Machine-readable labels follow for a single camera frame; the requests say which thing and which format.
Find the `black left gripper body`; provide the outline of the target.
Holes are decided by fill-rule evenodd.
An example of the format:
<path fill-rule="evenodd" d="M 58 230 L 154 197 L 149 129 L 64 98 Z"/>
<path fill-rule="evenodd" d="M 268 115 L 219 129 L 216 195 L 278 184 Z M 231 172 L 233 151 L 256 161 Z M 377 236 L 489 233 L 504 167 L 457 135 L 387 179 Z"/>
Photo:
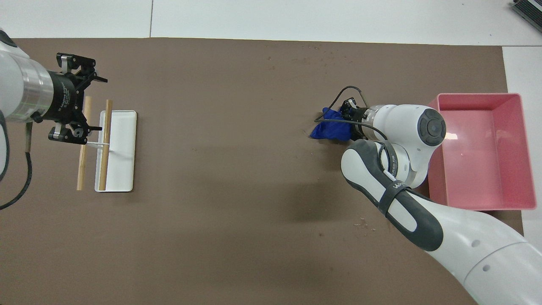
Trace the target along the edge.
<path fill-rule="evenodd" d="M 84 89 L 80 85 L 85 76 L 81 72 L 49 71 L 48 75 L 53 84 L 53 97 L 48 110 L 44 113 L 45 120 L 57 123 L 83 123 L 87 118 L 83 115 Z"/>

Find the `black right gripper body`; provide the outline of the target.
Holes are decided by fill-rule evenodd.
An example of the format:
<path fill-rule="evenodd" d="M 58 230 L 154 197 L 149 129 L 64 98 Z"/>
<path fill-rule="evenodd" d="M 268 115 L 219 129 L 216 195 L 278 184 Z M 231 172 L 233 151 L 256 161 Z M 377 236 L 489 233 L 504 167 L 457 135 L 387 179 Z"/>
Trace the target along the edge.
<path fill-rule="evenodd" d="M 368 112 L 371 110 L 366 103 L 358 105 L 356 99 L 350 98 L 350 124 L 351 130 L 361 130 L 362 128 L 369 129 L 372 127 L 368 120 Z"/>

